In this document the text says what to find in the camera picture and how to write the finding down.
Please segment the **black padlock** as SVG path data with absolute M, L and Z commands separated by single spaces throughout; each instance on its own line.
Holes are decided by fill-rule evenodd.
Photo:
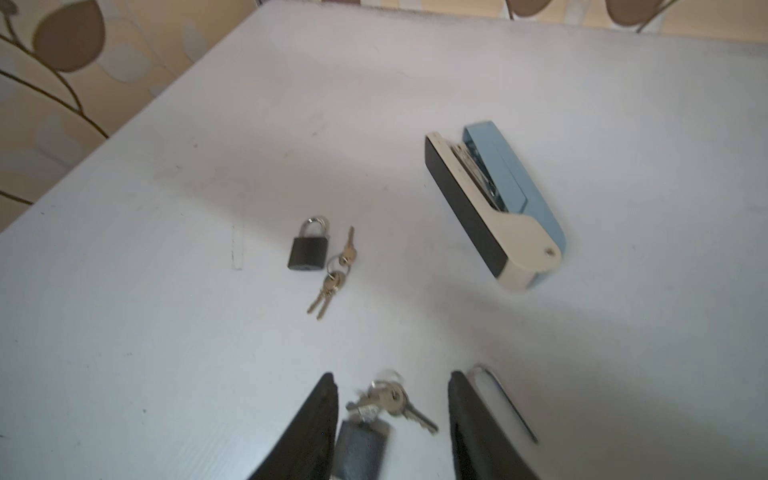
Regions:
M 329 226 L 329 220 L 324 216 L 310 217 L 301 224 L 288 258 L 289 270 L 318 271 L 325 267 Z
M 344 420 L 337 436 L 330 478 L 377 480 L 390 436 L 390 425 L 382 420 Z

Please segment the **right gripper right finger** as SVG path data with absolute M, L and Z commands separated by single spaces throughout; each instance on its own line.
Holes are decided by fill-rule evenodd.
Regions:
M 448 406 L 457 479 L 539 480 L 460 371 L 451 373 Z

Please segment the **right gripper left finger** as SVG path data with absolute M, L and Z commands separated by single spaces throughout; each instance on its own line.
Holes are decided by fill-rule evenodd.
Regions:
M 249 479 L 328 480 L 338 414 L 338 387 L 326 372 Z

